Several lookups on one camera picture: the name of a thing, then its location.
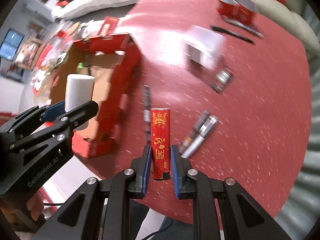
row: beige couch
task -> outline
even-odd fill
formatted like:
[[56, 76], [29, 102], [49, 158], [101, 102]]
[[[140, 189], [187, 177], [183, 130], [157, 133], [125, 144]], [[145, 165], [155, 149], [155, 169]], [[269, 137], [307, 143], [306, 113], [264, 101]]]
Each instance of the beige couch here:
[[286, 0], [286, 5], [277, 0], [251, 1], [256, 4], [260, 14], [268, 17], [302, 41], [309, 61], [320, 54], [317, 36], [300, 16], [307, 5], [305, 0]]

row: red package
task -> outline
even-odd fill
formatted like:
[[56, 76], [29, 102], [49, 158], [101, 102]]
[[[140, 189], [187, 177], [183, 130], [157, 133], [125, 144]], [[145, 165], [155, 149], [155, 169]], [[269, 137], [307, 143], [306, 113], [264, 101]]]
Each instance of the red package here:
[[151, 109], [153, 179], [170, 179], [170, 109]]

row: red table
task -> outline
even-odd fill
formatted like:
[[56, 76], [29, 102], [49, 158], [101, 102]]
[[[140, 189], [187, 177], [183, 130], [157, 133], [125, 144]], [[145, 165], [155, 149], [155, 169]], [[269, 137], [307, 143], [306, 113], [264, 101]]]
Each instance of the red table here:
[[[215, 179], [235, 178], [271, 216], [284, 204], [300, 171], [311, 121], [311, 82], [302, 43], [277, 24], [257, 15], [265, 36], [257, 38], [223, 22], [217, 0], [140, 0], [116, 28], [129, 32], [143, 54], [142, 77], [131, 100], [118, 152], [84, 160], [101, 178], [111, 178], [142, 154], [145, 143], [142, 87], [149, 84], [153, 107], [171, 108], [171, 142], [190, 132], [204, 109], [220, 123], [191, 158]], [[222, 95], [186, 70], [183, 34], [191, 25], [218, 25], [253, 39], [226, 36], [223, 50], [234, 79]], [[191, 200], [175, 198], [172, 180], [150, 179], [141, 203], [191, 223]]]

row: black cable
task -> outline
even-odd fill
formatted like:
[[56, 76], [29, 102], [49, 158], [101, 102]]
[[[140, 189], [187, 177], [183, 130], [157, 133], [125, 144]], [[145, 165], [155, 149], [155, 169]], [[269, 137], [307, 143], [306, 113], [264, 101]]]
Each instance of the black cable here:
[[168, 225], [166, 228], [164, 228], [164, 229], [161, 229], [161, 230], [158, 230], [158, 231], [156, 231], [156, 232], [153, 232], [153, 233], [151, 233], [150, 235], [148, 235], [148, 236], [146, 236], [145, 238], [143, 238], [143, 239], [141, 239], [141, 240], [147, 240], [147, 239], [149, 239], [150, 237], [152, 237], [152, 236], [154, 236], [154, 235], [156, 235], [156, 234], [159, 234], [159, 233], [162, 233], [162, 232], [164, 232], [164, 231], [166, 231], [167, 229], [169, 229], [171, 226], [172, 226], [172, 224], [173, 224], [173, 220], [171, 219], [171, 218], [169, 218], [171, 221], [170, 221], [170, 225]]
[[61, 206], [63, 203], [43, 203], [45, 206]]

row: silver bolt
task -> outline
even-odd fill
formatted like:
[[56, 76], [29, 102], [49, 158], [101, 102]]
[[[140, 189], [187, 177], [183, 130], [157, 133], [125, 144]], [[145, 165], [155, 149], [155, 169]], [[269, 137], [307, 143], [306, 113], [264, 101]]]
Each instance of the silver bolt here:
[[59, 135], [57, 136], [57, 140], [58, 140], [58, 141], [62, 141], [64, 138], [65, 138], [65, 135], [64, 135], [64, 134], [59, 134]]
[[94, 178], [94, 177], [91, 177], [91, 178], [87, 179], [87, 183], [88, 183], [89, 185], [95, 184], [96, 181], [97, 181], [97, 179]]
[[236, 184], [236, 181], [233, 178], [227, 178], [226, 183], [230, 186]]
[[198, 171], [195, 170], [195, 169], [190, 169], [190, 170], [188, 170], [188, 174], [189, 174], [190, 176], [195, 176], [195, 175], [198, 174]]
[[131, 175], [131, 174], [133, 174], [133, 169], [126, 169], [126, 170], [124, 170], [124, 174], [125, 174], [125, 175]]

